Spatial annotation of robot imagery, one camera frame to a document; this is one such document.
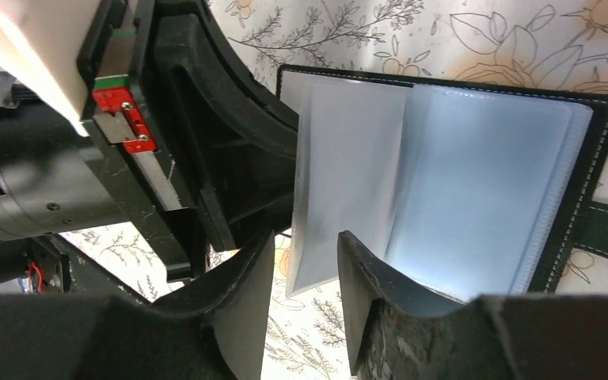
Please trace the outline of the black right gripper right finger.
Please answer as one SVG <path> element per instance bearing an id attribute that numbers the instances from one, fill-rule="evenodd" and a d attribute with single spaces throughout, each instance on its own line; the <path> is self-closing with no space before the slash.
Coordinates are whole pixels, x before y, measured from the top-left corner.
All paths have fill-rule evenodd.
<path id="1" fill-rule="evenodd" d="M 337 242 L 348 361 L 358 379 L 608 379 L 608 294 L 443 298 Z"/>

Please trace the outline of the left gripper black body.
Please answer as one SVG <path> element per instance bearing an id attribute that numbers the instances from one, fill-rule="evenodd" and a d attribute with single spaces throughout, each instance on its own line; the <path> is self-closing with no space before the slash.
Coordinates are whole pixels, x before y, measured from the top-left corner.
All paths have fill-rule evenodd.
<path id="1" fill-rule="evenodd" d="M 98 2 L 77 58 L 86 137 L 0 67 L 0 242 L 128 222 L 165 279 L 187 282 L 207 270 L 209 247 L 188 167 L 146 91 L 154 3 Z"/>

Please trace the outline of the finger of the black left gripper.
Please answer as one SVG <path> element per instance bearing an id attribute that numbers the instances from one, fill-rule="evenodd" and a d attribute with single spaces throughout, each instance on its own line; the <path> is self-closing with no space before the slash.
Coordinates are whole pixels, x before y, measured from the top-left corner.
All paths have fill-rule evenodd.
<path id="1" fill-rule="evenodd" d="M 291 223 L 297 114 L 241 61 L 203 1 L 157 1 L 148 54 L 161 126 L 189 162 L 218 251 Z"/>

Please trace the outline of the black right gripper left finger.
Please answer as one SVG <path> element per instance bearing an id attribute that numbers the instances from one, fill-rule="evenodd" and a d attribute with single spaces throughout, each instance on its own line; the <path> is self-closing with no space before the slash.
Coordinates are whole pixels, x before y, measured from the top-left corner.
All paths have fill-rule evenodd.
<path id="1" fill-rule="evenodd" d="M 258 379 L 274 250 L 149 302 L 60 236 L 0 242 L 0 379 Z"/>

